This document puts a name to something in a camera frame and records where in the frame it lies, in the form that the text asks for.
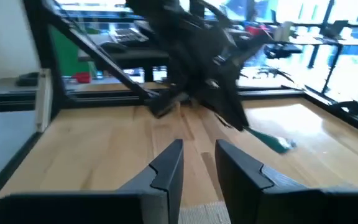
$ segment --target desk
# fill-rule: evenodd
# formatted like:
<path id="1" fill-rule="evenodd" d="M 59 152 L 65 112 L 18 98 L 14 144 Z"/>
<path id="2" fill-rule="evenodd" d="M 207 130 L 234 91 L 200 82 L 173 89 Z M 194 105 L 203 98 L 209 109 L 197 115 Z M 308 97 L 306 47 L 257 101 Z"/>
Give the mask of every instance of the desk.
<path id="1" fill-rule="evenodd" d="M 89 35 L 95 44 L 102 44 L 111 41 L 108 34 L 91 34 Z M 111 58 L 123 68 L 139 68 L 144 69 L 144 82 L 152 82 L 153 66 L 168 65 L 169 55 L 163 50 L 158 49 L 129 49 L 125 53 L 112 53 Z M 78 60 L 81 62 L 91 61 L 92 58 L 82 51 L 78 51 Z"/>
<path id="2" fill-rule="evenodd" d="M 155 119 L 144 106 L 62 110 L 0 191 L 114 190 L 175 138 L 183 139 L 181 207 L 222 201 L 214 143 L 225 139 L 309 187 L 358 188 L 358 130 L 301 98 L 245 101 L 251 126 L 292 138 L 281 156 L 253 135 L 225 128 L 204 109 L 182 106 Z"/>

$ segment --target small black object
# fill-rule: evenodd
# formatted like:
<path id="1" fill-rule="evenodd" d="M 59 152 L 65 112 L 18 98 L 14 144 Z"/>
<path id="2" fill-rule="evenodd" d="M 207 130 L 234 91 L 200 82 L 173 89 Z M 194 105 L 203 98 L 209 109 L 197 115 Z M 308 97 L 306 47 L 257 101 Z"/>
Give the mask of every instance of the small black object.
<path id="1" fill-rule="evenodd" d="M 335 103 L 331 105 L 332 108 L 335 108 L 336 110 L 342 110 L 343 108 L 346 108 L 349 110 L 349 113 L 351 115 L 357 116 L 358 115 L 358 102 L 357 101 L 343 101 L 340 103 Z"/>
<path id="2" fill-rule="evenodd" d="M 358 190 L 308 189 L 224 140 L 215 158 L 232 224 L 358 223 Z"/>
<path id="3" fill-rule="evenodd" d="M 110 192 L 45 192 L 0 199 L 0 224 L 178 223 L 183 141 L 175 140 L 142 172 Z"/>
<path id="4" fill-rule="evenodd" d="M 124 53 L 128 50 L 128 47 L 125 45 L 114 42 L 104 42 L 100 44 L 100 47 L 107 53 Z"/>
<path id="5" fill-rule="evenodd" d="M 264 47 L 264 53 L 268 59 L 288 58 L 292 54 L 301 54 L 302 49 L 293 44 L 268 44 Z"/>
<path id="6" fill-rule="evenodd" d="M 320 34 L 331 39 L 337 39 L 341 34 L 343 28 L 345 28 L 348 23 L 349 21 L 347 20 L 335 21 L 333 24 L 329 24 L 326 27 L 322 28 L 320 30 Z"/>
<path id="7" fill-rule="evenodd" d="M 37 86 L 38 85 L 38 72 L 32 72 L 17 78 L 15 85 L 19 87 L 23 86 Z"/>

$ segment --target black metal bar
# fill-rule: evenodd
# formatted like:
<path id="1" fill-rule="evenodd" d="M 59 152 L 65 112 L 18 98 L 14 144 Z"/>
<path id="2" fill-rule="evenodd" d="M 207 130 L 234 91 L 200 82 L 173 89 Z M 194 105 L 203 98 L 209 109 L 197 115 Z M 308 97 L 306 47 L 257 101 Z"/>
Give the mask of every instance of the black metal bar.
<path id="1" fill-rule="evenodd" d="M 305 86 L 306 92 L 311 94 L 311 95 L 316 95 L 318 97 L 320 97 L 321 99 L 323 99 L 326 103 L 328 104 L 334 104 L 336 103 L 335 100 L 331 99 L 330 97 L 328 97 L 327 95 L 324 95 L 323 93 L 313 89 L 312 87 L 309 86 Z"/>
<path id="2" fill-rule="evenodd" d="M 155 92 L 160 92 L 166 88 L 153 89 Z M 120 98 L 120 97 L 132 97 L 137 96 L 133 91 L 130 90 L 119 90 L 119 91 L 79 91 L 68 94 L 71 100 L 85 100 L 95 98 Z"/>
<path id="3" fill-rule="evenodd" d="M 82 22 L 128 22 L 132 23 L 136 20 L 141 20 L 142 18 L 136 17 L 127 17 L 127 18 L 120 18 L 120 17 L 101 17 L 101 16 L 94 16 L 94 17 L 70 17 L 77 22 L 80 22 L 78 19 L 81 19 Z"/>
<path id="4" fill-rule="evenodd" d="M 0 102 L 0 112 L 34 110 L 35 100 Z"/>
<path id="5" fill-rule="evenodd" d="M 35 100 L 35 91 L 27 91 L 25 93 L 1 93 L 0 102 L 15 102 L 15 101 L 28 101 Z"/>
<path id="6" fill-rule="evenodd" d="M 4 187 L 6 182 L 11 178 L 12 174 L 18 168 L 20 163 L 28 155 L 31 149 L 35 146 L 42 133 L 34 133 L 6 164 L 2 171 L 0 171 L 0 190 Z"/>
<path id="7" fill-rule="evenodd" d="M 49 25 L 45 14 L 43 1 L 23 0 L 27 18 L 30 24 L 32 37 L 39 55 L 40 66 L 50 69 L 52 75 L 52 109 L 51 120 L 56 117 L 62 103 L 65 101 L 66 89 L 60 75 L 59 65 L 53 51 L 53 43 L 49 34 Z"/>
<path id="8" fill-rule="evenodd" d="M 335 0 L 329 0 L 328 2 L 328 7 L 327 7 L 327 11 L 324 15 L 324 18 L 323 18 L 323 21 L 320 25 L 320 28 L 321 29 L 324 29 L 327 24 L 328 24 L 328 19 L 329 19 L 329 16 L 331 15 L 331 11 L 333 9 L 335 5 Z M 308 68 L 313 68 L 314 66 L 314 61 L 316 61 L 316 57 L 317 57 L 317 53 L 318 53 L 318 50 L 319 50 L 320 46 L 314 46 L 313 48 L 313 52 L 311 53 L 311 57 L 310 57 L 310 61 L 309 61 L 309 65 L 308 65 Z"/>
<path id="9" fill-rule="evenodd" d="M 327 79 L 326 79 L 326 83 L 324 84 L 324 87 L 323 87 L 323 93 L 325 93 L 327 91 L 329 79 L 331 78 L 331 75 L 334 72 L 334 69 L 335 69 L 336 64 L 338 62 L 338 59 L 339 59 L 339 56 L 342 53 L 342 49 L 343 49 L 343 45 L 337 45 L 336 54 L 335 54 L 333 62 L 331 64 L 331 68 L 329 69 L 329 73 L 328 73 L 328 76 L 327 76 Z"/>
<path id="10" fill-rule="evenodd" d="M 271 100 L 304 97 L 305 93 L 301 90 L 267 90 L 239 92 L 239 95 L 241 100 Z"/>
<path id="11" fill-rule="evenodd" d="M 153 66 L 144 66 L 144 82 L 154 82 Z"/>
<path id="12" fill-rule="evenodd" d="M 111 98 L 84 98 L 84 99 L 69 99 L 65 105 L 65 109 L 77 108 L 99 108 L 110 106 L 139 106 L 144 105 L 144 100 L 138 96 L 122 96 Z"/>

